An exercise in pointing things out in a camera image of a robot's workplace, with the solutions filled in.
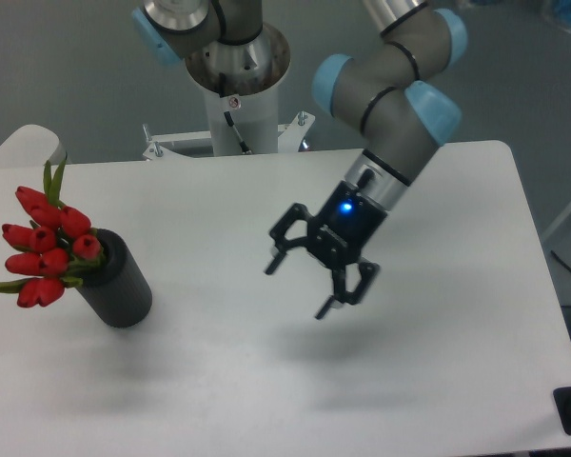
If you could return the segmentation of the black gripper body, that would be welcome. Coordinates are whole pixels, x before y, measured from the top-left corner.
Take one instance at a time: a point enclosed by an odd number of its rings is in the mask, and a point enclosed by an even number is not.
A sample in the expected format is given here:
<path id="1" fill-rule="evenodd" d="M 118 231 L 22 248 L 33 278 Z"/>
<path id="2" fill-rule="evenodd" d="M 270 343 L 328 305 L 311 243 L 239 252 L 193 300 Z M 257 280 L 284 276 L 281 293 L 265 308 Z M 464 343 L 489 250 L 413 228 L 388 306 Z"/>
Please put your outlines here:
<path id="1" fill-rule="evenodd" d="M 307 251 L 329 269 L 358 263 L 362 250 L 387 211 L 341 181 L 307 222 Z"/>

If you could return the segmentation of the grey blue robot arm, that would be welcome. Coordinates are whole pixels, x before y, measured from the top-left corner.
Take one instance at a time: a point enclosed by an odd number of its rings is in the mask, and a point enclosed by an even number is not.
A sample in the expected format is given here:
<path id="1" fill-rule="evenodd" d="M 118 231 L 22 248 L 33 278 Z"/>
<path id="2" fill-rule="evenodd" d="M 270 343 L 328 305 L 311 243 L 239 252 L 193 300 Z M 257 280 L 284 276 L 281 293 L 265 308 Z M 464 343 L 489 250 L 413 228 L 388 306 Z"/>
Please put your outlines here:
<path id="1" fill-rule="evenodd" d="M 369 1 L 382 39 L 371 58 L 327 57 L 311 91 L 331 117 L 357 130 L 365 148 L 316 214 L 292 205 L 270 229 L 272 274 L 304 248 L 332 275 L 325 309 L 357 305 L 379 267 L 365 244 L 461 121 L 461 111 L 429 84 L 464 54 L 467 31 L 453 11 L 425 1 Z M 157 59 L 184 63 L 203 91 L 217 156 L 274 153 L 277 93 L 290 65 L 285 37 L 258 1 L 146 1 L 132 14 Z"/>

